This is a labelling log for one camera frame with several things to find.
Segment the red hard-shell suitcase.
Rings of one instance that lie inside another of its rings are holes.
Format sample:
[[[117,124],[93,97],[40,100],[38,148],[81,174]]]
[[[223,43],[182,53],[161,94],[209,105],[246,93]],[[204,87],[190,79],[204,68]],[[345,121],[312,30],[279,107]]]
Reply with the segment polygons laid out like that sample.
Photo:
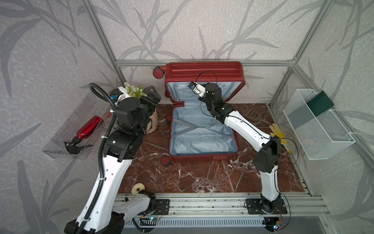
[[[238,152],[235,131],[214,119],[190,87],[217,84],[225,102],[233,98],[245,85],[243,66],[238,61],[173,62],[153,70],[157,79],[165,79],[165,95],[173,103],[170,124],[168,157],[171,162],[226,160]]]

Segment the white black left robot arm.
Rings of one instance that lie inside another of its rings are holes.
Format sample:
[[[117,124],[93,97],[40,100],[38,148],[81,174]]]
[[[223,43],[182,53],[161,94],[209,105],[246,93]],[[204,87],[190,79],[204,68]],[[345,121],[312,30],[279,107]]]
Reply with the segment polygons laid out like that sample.
[[[114,207],[114,202],[123,177],[143,143],[150,116],[161,96],[152,85],[144,89],[145,95],[141,98],[131,96],[124,87],[110,94],[96,83],[90,83],[89,89],[110,104],[113,114],[99,146],[99,173],[92,192],[77,219],[66,224],[64,233],[119,234],[124,225],[137,215],[156,210],[155,194],[144,188],[118,207]]]

